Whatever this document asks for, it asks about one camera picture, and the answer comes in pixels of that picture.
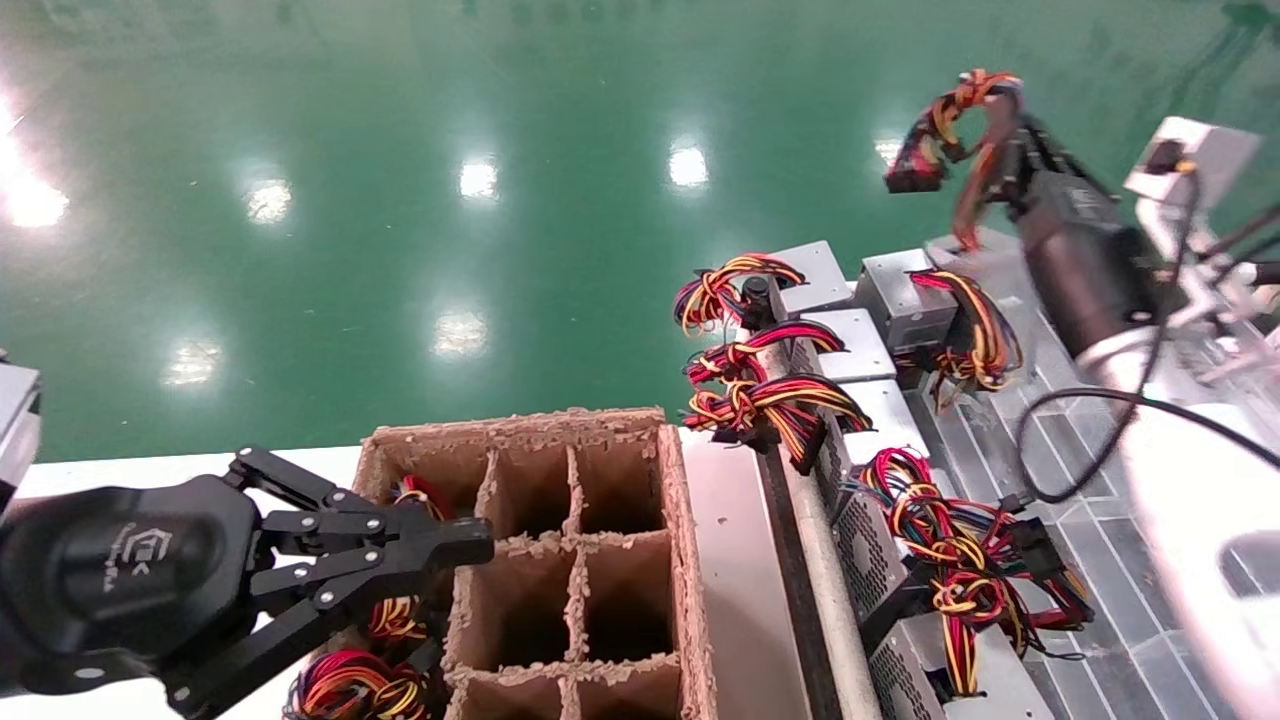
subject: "cardboard divider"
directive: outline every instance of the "cardboard divider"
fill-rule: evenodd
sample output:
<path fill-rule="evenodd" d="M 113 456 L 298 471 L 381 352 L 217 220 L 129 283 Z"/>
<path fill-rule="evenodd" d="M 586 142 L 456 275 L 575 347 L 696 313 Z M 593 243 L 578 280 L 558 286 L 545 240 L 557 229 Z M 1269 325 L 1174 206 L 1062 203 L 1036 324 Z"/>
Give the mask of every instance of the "cardboard divider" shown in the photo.
<path fill-rule="evenodd" d="M 586 659 L 644 660 L 675 651 L 671 534 L 602 538 L 586 559 Z"/>
<path fill-rule="evenodd" d="M 604 666 L 575 683 L 581 720 L 680 720 L 680 660 Z"/>
<path fill-rule="evenodd" d="M 444 720 L 716 719 L 680 436 L 660 409 L 379 428 L 355 489 L 389 502 L 408 473 L 497 541 L 493 561 L 424 589 L 448 609 Z"/>
<path fill-rule="evenodd" d="M 570 452 L 563 446 L 507 447 L 490 454 L 477 514 L 498 539 L 564 533 L 570 519 Z"/>
<path fill-rule="evenodd" d="M 645 533 L 667 527 L 657 433 L 573 448 L 582 487 L 582 533 Z"/>
<path fill-rule="evenodd" d="M 524 674 L 468 676 L 445 720 L 562 720 L 566 679 Z"/>
<path fill-rule="evenodd" d="M 444 667 L 525 667 L 571 660 L 566 623 L 577 552 L 559 543 L 498 546 L 457 570 Z"/>

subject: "black cable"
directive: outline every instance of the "black cable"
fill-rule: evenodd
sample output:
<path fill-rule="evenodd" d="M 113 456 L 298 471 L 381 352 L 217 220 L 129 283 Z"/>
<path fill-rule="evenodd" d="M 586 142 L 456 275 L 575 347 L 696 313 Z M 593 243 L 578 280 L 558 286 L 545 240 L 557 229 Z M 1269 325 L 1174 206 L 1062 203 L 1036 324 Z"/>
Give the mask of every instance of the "black cable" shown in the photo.
<path fill-rule="evenodd" d="M 1280 242 L 1280 234 L 1267 242 Z M 1280 284 L 1280 260 L 1263 260 L 1253 264 L 1253 287 L 1267 287 Z"/>
<path fill-rule="evenodd" d="M 1014 430 L 1015 439 L 1020 442 L 1023 436 L 1027 434 L 1027 425 L 1029 424 L 1028 420 L 1030 419 L 1030 414 L 1034 410 L 1057 400 L 1066 400 L 1068 397 L 1102 397 L 1105 400 L 1119 400 L 1123 402 L 1128 402 L 1130 407 L 1143 406 L 1143 407 L 1151 407 L 1152 410 L 1160 410 L 1161 413 L 1169 413 L 1170 415 L 1175 415 L 1178 418 L 1181 418 L 1183 420 L 1187 420 L 1188 423 L 1193 423 L 1196 425 L 1204 428 L 1206 430 L 1215 432 L 1225 437 L 1226 439 L 1234 442 L 1235 445 L 1243 447 L 1244 450 L 1248 450 L 1251 454 L 1256 455 L 1263 462 L 1271 465 L 1276 470 L 1280 470 L 1280 455 L 1271 452 L 1263 445 L 1251 439 L 1248 436 L 1238 433 L 1221 423 L 1210 420 L 1208 418 L 1198 413 L 1193 413 L 1190 410 L 1187 410 L 1185 407 L 1180 407 L 1171 402 L 1165 402 L 1164 400 L 1153 400 L 1151 397 L 1143 397 L 1135 392 L 1124 392 L 1123 389 L 1111 389 L 1106 387 L 1073 387 L 1073 388 L 1053 391 L 1048 395 L 1037 398 L 1036 402 L 1032 402 L 1027 407 L 1027 413 L 1024 413 L 1023 416 L 1019 419 L 1018 427 Z"/>
<path fill-rule="evenodd" d="M 1210 247 L 1208 250 L 1202 252 L 1201 258 L 1212 258 L 1215 255 L 1226 252 L 1228 250 L 1235 247 L 1236 245 L 1244 242 L 1245 240 L 1249 240 L 1253 236 L 1253 233 L 1258 232 L 1260 229 L 1270 225 L 1276 220 L 1280 220 L 1280 202 L 1276 202 L 1270 208 L 1265 208 L 1261 213 L 1249 218 L 1249 220 L 1245 222 L 1243 225 L 1236 228 L 1234 232 L 1231 232 L 1222 240 L 1217 241 L 1217 243 L 1213 247 Z"/>
<path fill-rule="evenodd" d="M 1249 260 L 1253 260 L 1258 255 L 1262 255 L 1263 252 L 1266 252 L 1267 250 L 1271 250 L 1272 247 L 1275 247 L 1277 245 L 1280 245 L 1280 232 L 1277 232 L 1276 234 L 1274 234 L 1274 236 L 1263 240 L 1262 242 L 1260 242 L 1258 245 L 1256 245 L 1254 247 L 1252 247 L 1244 255 L 1240 255 L 1239 258 L 1231 260 L 1230 265 L 1228 265 L 1228 266 L 1222 268 L 1221 270 L 1219 270 L 1217 277 L 1213 278 L 1213 284 L 1219 284 L 1220 282 L 1225 281 L 1226 275 L 1230 275 L 1231 270 L 1234 270 L 1235 268 L 1238 268 L 1242 263 L 1248 263 Z"/>
<path fill-rule="evenodd" d="M 1190 250 L 1192 227 L 1194 224 L 1196 208 L 1199 205 L 1201 199 L 1201 181 L 1199 173 L 1194 168 L 1187 170 L 1184 174 L 1187 181 L 1190 183 L 1190 192 L 1188 193 L 1187 208 L 1183 213 L 1181 227 L 1178 229 L 1178 246 L 1174 251 L 1174 274 L 1170 277 L 1165 297 L 1161 299 L 1160 307 L 1157 307 L 1160 316 L 1156 323 L 1156 336 L 1151 342 L 1151 352 L 1147 355 L 1147 365 L 1142 372 L 1142 379 L 1138 380 L 1137 391 L 1132 393 L 1134 397 L 1142 396 L 1142 393 L 1147 389 L 1147 383 L 1149 383 L 1151 378 L 1156 374 L 1156 363 L 1160 360 L 1160 347 L 1165 343 L 1165 338 L 1169 336 L 1169 319 L 1174 314 L 1174 305 L 1180 295 L 1179 281 L 1183 277 L 1183 268 L 1187 265 L 1187 254 Z M 1051 397 L 1055 393 L 1051 392 L 1044 397 Z M 1021 477 L 1023 484 L 1027 486 L 1027 489 L 1030 491 L 1036 500 L 1056 505 L 1079 495 L 1079 492 L 1084 489 L 1084 486 L 1092 480 L 1100 470 L 1102 470 L 1102 466 L 1106 465 L 1107 460 L 1111 460 L 1116 448 L 1120 447 L 1120 438 L 1124 437 L 1125 429 L 1129 428 L 1129 424 L 1133 423 L 1134 418 L 1138 415 L 1138 404 L 1129 402 L 1126 405 L 1124 415 L 1121 415 L 1120 420 L 1116 423 L 1115 430 L 1111 432 L 1111 437 L 1107 438 L 1107 442 L 1102 446 L 1102 450 L 1098 451 L 1097 456 L 1094 456 L 1093 461 L 1089 462 L 1089 466 L 1085 468 L 1079 477 L 1074 478 L 1065 491 L 1055 493 L 1046 492 L 1036 484 L 1036 480 L 1032 478 L 1032 470 L 1027 466 L 1027 460 L 1024 459 L 1025 448 L 1023 439 L 1027 434 L 1027 425 L 1030 423 L 1032 411 L 1044 404 L 1044 397 L 1033 402 L 1027 410 L 1023 410 L 1021 416 L 1018 418 L 1018 434 L 1014 437 L 1014 455 L 1018 460 L 1019 475 Z"/>

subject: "green epoxy floor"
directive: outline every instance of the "green epoxy floor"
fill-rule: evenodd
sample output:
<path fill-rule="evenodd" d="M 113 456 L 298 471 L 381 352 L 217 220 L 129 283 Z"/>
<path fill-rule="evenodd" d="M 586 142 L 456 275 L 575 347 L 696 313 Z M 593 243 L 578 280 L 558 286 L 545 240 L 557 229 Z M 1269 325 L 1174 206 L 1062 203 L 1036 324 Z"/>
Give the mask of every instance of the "green epoxy floor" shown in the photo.
<path fill-rule="evenodd" d="M 0 346 L 45 373 L 44 460 L 675 410 L 696 343 L 669 302 L 690 269 L 828 238 L 852 274 L 946 232 L 951 192 L 884 195 L 877 143 L 963 69 L 1021 74 L 1115 186 L 1166 114 L 1271 131 L 1276 35 L 1234 15 L 10 0 Z M 1268 140 L 1221 224 L 1277 179 Z"/>

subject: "wire bundle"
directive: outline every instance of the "wire bundle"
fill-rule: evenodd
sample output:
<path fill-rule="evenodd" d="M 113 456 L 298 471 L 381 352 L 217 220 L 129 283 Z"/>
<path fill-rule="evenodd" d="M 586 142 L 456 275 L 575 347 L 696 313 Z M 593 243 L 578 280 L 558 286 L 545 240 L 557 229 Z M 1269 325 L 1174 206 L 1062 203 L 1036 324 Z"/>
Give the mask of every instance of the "wire bundle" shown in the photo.
<path fill-rule="evenodd" d="M 1015 520 L 1005 501 L 997 507 L 942 497 L 928 464 L 908 448 L 882 450 L 856 480 L 846 478 L 841 489 L 837 520 L 852 493 L 865 492 L 883 507 L 890 532 L 919 561 L 933 566 L 932 605 L 942 615 L 947 674 L 957 696 L 978 692 L 977 633 L 992 624 L 1004 628 L 1019 656 L 1034 648 L 1078 659 L 1047 652 L 1038 634 L 1078 630 L 1093 618 L 1083 585 L 1052 551 L 1042 525 Z M 1034 548 L 1034 561 L 1024 555 L 1029 548 Z M 1032 582 L 1056 607 L 1030 612 L 1010 582 L 1014 578 Z"/>
<path fill-rule="evenodd" d="M 435 486 L 404 475 L 393 488 L 396 505 L 421 505 L 438 521 L 456 518 Z M 438 679 L 403 660 L 429 638 L 420 620 L 417 596 L 387 598 L 374 606 L 362 628 L 379 653 L 340 650 L 316 657 L 289 688 L 285 720 L 428 720 L 429 707 L 443 697 Z"/>
<path fill-rule="evenodd" d="M 782 260 L 762 252 L 748 252 L 724 263 L 717 270 L 698 270 L 698 279 L 676 293 L 673 315 L 685 334 L 701 334 L 716 320 L 741 322 L 742 295 L 733 281 L 744 275 L 771 275 L 783 283 L 801 284 L 804 275 Z"/>
<path fill-rule="evenodd" d="M 993 97 L 1010 100 L 1002 119 L 1011 119 L 1023 108 L 1021 85 L 1011 73 L 988 73 L 982 68 L 964 73 L 960 85 L 938 96 L 920 113 L 884 176 L 891 192 L 932 192 L 941 187 L 946 174 L 943 156 L 951 163 L 974 158 L 951 223 L 951 232 L 968 251 L 978 247 L 977 223 L 986 200 L 983 186 L 995 168 L 997 149 L 1011 123 L 989 122 L 982 138 L 966 149 L 955 132 L 955 122 L 966 110 L 986 105 Z"/>
<path fill-rule="evenodd" d="M 457 519 L 453 506 L 449 505 L 449 498 L 447 498 L 439 488 L 417 475 L 404 475 L 399 484 L 392 489 L 392 497 L 396 505 L 399 505 L 401 502 L 417 502 L 424 505 L 426 511 L 431 515 L 431 519 L 436 521 L 443 523 L 445 520 Z"/>
<path fill-rule="evenodd" d="M 718 379 L 764 379 L 764 366 L 755 357 L 765 347 L 783 340 L 810 340 L 818 352 L 845 350 L 845 342 L 828 328 L 813 320 L 787 320 L 753 334 L 744 342 L 719 345 L 695 355 L 685 365 L 685 377 L 694 384 Z"/>
<path fill-rule="evenodd" d="M 425 720 L 425 688 L 408 665 L 339 650 L 317 657 L 293 682 L 285 720 Z"/>
<path fill-rule="evenodd" d="M 763 418 L 777 429 L 795 460 L 805 457 L 805 446 L 822 423 L 817 413 L 800 404 L 831 410 L 852 432 L 872 429 L 872 419 L 849 393 L 822 375 L 787 375 L 763 383 L 731 380 L 724 389 L 724 395 L 695 391 L 689 400 L 685 427 L 695 430 L 731 428 L 749 434 L 756 419 Z"/>
<path fill-rule="evenodd" d="M 955 395 L 942 397 L 942 382 L 951 380 L 956 393 L 969 389 L 996 392 L 1009 384 L 1010 374 L 1023 366 L 1023 346 L 1012 327 L 1005 319 L 996 301 L 977 282 L 948 270 L 922 270 L 909 273 L 911 282 L 920 287 L 942 290 L 955 296 L 964 318 L 956 323 L 965 332 L 956 333 L 933 357 L 923 363 L 928 370 L 937 370 L 931 393 L 934 406 L 942 410 L 951 405 Z M 910 364 L 910 360 L 900 360 Z"/>

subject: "white table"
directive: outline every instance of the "white table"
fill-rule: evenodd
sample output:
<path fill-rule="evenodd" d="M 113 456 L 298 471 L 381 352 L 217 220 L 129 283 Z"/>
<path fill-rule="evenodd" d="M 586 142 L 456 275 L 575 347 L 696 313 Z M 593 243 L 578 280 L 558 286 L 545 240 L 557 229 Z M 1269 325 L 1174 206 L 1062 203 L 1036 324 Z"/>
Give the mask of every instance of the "white table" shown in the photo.
<path fill-rule="evenodd" d="M 360 448 L 285 450 L 279 455 L 349 487 Z M 204 473 L 221 474 L 230 460 L 228 452 L 36 465 L 18 497 L 102 486 L 170 486 Z M 746 448 L 708 445 L 704 437 L 690 433 L 685 436 L 685 464 L 716 648 L 719 715 L 742 720 L 808 719 L 804 679 L 754 456 Z M 255 495 L 255 500 L 264 512 L 287 507 L 269 497 Z M 223 717 L 279 717 L 296 674 L 293 669 L 271 679 Z M 175 717 L 165 705 L 160 683 L 150 679 L 115 683 L 78 696 L 0 701 L 0 717 L 5 720 L 95 717 L 104 712 L 125 714 L 134 720 Z"/>

